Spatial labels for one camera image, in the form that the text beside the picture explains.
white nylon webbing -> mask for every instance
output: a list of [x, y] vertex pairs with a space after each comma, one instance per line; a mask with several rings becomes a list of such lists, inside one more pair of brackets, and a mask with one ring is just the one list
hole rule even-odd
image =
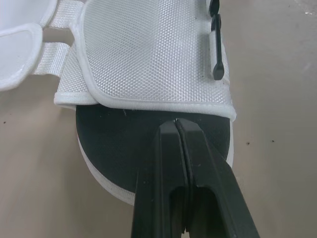
[[54, 103], [60, 107], [74, 109], [76, 105], [93, 105], [98, 102], [91, 96], [84, 81], [75, 43], [70, 48], [65, 67], [60, 77]]
[[69, 48], [69, 45], [60, 42], [43, 43], [38, 66], [32, 74], [53, 74], [60, 77]]
[[58, 2], [54, 17], [49, 23], [51, 28], [68, 28], [83, 8], [84, 3], [78, 0], [61, 0]]

black plastic buckle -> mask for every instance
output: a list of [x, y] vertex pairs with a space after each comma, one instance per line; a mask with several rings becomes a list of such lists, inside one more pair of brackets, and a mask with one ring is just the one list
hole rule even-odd
[[219, 12], [219, 0], [211, 0], [209, 5], [209, 14], [211, 20], [211, 31], [215, 31], [216, 40], [216, 55], [217, 62], [213, 68], [212, 74], [215, 80], [222, 80], [224, 76], [224, 66], [222, 63], [222, 52], [221, 52], [221, 17]]
[[139, 170], [132, 238], [258, 238], [230, 166], [185, 119], [162, 124]]

white fabric binding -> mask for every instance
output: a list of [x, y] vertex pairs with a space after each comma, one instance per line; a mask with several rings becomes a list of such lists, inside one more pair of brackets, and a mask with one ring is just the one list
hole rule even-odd
[[71, 30], [92, 96], [111, 108], [234, 120], [229, 78], [210, 75], [205, 15], [196, 0], [88, 1]]
[[76, 105], [93, 105], [98, 102], [91, 96], [76, 57], [75, 43], [70, 48], [63, 69], [54, 103], [61, 107], [75, 109]]
[[68, 51], [69, 45], [65, 43], [44, 43], [38, 65], [33, 74], [52, 74], [60, 77]]
[[72, 20], [81, 13], [83, 5], [83, 2], [78, 0], [60, 0], [49, 27], [68, 28]]
[[17, 87], [30, 74], [42, 47], [42, 29], [30, 23], [0, 32], [0, 91]]

beige floor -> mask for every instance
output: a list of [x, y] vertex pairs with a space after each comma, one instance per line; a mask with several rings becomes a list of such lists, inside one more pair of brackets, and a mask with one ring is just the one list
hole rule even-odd
[[[315, 0], [221, 0], [234, 172], [263, 238], [317, 237], [316, 13]], [[57, 85], [0, 93], [0, 237], [130, 237], [133, 207], [88, 171]]]

